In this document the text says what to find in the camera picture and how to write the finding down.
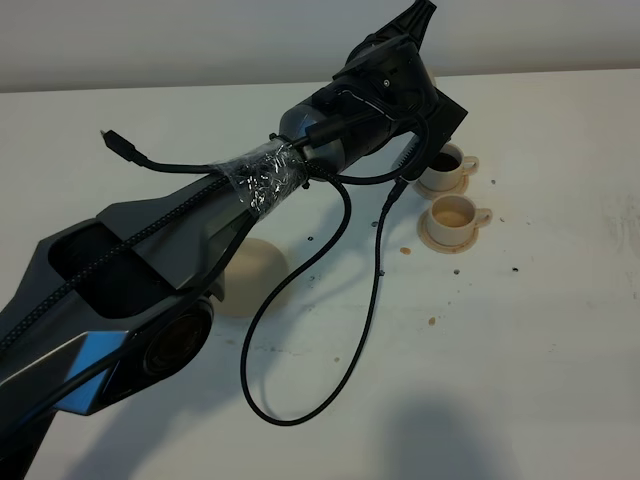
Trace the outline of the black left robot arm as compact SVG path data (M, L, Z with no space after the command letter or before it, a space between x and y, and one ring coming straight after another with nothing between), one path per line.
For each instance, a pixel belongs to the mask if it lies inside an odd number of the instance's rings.
M1 475L27 474L58 412L90 415L185 367L213 324L224 271L250 230L296 189L407 132L429 141L438 96L419 51L435 13L417 1L287 111L277 133L219 164L160 164L114 131L120 158L194 181L113 204L41 240L1 313Z

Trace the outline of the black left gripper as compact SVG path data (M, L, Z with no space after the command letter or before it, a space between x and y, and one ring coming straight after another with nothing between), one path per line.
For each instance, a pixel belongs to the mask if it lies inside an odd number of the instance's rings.
M333 81L393 120L428 118L438 94L418 49L436 10L431 1L415 0L373 34L378 43L357 49Z

